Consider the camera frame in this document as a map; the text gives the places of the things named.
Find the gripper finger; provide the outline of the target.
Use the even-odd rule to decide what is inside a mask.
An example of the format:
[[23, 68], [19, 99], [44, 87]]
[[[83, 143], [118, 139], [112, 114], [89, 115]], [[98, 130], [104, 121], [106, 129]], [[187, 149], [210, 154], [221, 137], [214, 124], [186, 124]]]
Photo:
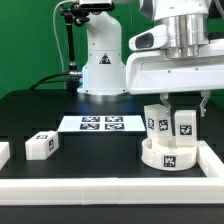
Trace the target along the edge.
[[210, 91], [209, 90], [203, 90], [201, 92], [202, 101], [200, 103], [200, 114], [202, 117], [205, 116], [206, 113], [206, 105], [210, 99]]
[[168, 93], [161, 93], [160, 94], [160, 101], [166, 107], [167, 115], [170, 115], [170, 112], [171, 112], [171, 104], [169, 102], [169, 94]]

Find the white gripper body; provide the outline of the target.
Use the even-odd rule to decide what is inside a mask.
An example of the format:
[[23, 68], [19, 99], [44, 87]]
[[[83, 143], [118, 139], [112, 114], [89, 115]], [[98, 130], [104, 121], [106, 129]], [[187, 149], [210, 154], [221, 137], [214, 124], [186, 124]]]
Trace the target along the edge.
[[133, 53], [126, 86], [133, 95], [224, 89], [224, 42], [210, 42], [184, 59], [167, 59], [163, 50]]

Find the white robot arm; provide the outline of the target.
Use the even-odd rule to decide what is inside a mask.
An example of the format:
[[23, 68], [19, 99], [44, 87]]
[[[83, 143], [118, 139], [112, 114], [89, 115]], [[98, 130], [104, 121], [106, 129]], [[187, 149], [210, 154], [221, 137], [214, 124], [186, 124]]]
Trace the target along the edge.
[[202, 105], [210, 92], [224, 89], [224, 38], [207, 32], [209, 8], [218, 0], [140, 0], [140, 11], [155, 26], [129, 40], [132, 54], [121, 60], [121, 26], [109, 16], [116, 0], [80, 0], [87, 14], [88, 61], [82, 91], [92, 96], [129, 92], [199, 91]]

